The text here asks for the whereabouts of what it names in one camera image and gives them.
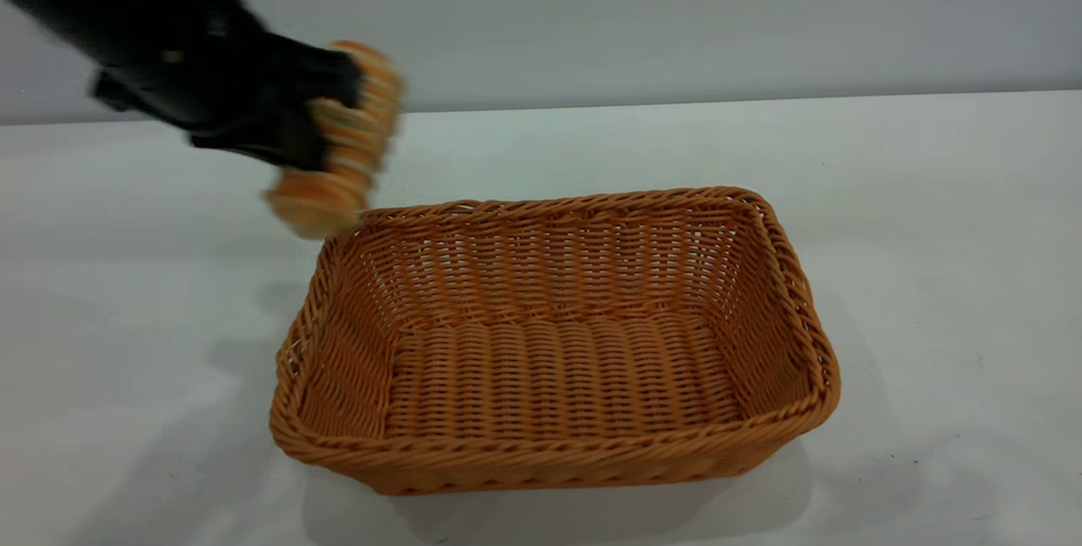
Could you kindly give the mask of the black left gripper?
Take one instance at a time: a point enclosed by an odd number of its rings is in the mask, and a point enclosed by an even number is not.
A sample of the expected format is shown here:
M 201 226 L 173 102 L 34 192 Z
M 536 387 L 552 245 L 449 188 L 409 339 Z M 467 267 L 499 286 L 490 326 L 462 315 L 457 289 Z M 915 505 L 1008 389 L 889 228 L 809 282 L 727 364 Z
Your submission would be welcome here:
M 182 128 L 192 146 L 272 167 L 321 170 L 325 141 L 308 119 L 265 119 L 260 22 L 239 0 L 91 0 L 92 93 L 115 111 Z M 291 99 L 360 102 L 349 54 L 270 35 L 270 80 Z

